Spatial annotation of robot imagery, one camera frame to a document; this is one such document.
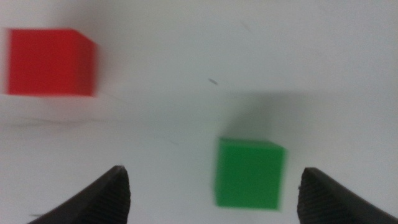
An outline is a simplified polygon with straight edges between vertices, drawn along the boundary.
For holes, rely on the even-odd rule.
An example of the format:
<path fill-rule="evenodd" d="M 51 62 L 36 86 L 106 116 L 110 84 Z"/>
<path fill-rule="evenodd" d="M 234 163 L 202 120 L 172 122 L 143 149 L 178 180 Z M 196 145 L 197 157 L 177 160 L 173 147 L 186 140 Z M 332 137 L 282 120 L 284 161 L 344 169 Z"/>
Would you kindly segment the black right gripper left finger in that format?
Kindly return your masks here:
<path fill-rule="evenodd" d="M 114 166 L 89 186 L 29 224 L 126 224 L 131 206 L 129 176 Z"/>

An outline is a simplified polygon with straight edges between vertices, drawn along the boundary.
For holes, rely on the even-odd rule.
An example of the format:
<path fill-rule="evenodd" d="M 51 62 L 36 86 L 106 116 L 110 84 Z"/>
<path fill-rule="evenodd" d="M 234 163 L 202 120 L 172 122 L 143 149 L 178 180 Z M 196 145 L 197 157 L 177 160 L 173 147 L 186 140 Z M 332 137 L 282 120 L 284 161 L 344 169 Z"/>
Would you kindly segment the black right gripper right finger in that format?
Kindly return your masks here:
<path fill-rule="evenodd" d="M 315 167 L 302 173 L 297 214 L 303 224 L 397 224 L 397 218 Z"/>

